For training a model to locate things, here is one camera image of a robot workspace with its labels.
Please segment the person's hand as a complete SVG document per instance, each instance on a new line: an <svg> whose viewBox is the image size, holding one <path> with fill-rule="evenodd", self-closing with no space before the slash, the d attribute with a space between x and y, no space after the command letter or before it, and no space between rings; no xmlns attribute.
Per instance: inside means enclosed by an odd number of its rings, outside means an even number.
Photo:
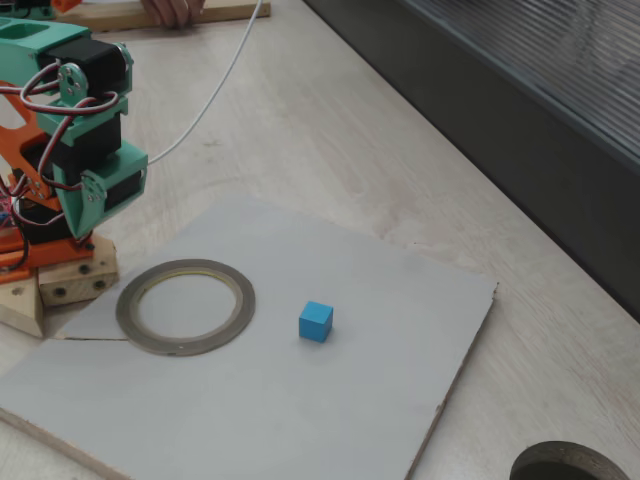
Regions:
<svg viewBox="0 0 640 480"><path fill-rule="evenodd" d="M145 12L160 26L181 29L189 26L202 13L202 0L141 0Z"/></svg>

